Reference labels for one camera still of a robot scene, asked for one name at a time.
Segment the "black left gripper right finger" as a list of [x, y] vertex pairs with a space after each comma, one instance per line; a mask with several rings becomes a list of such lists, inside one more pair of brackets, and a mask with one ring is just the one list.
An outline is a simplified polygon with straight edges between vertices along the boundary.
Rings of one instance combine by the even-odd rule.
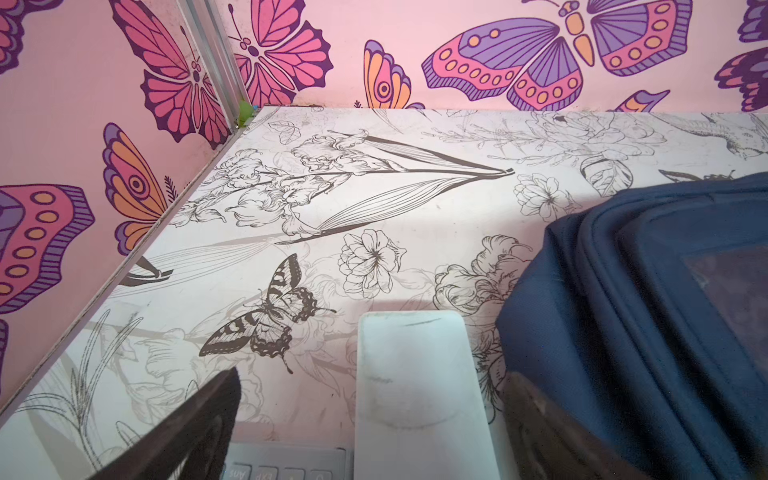
[[518, 372], [502, 392], [504, 419], [522, 479], [646, 479]]

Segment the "navy blue student backpack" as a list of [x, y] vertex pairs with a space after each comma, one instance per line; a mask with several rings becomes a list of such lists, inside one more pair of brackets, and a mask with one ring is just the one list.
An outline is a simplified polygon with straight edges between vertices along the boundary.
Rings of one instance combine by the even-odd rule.
[[767, 177], [630, 189], [550, 224], [506, 369], [657, 479], [767, 473]]

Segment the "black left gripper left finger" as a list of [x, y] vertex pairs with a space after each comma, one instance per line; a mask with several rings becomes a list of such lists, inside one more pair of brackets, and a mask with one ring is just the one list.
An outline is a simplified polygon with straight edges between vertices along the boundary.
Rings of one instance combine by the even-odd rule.
[[219, 372], [95, 479], [219, 479], [241, 399], [235, 368]]

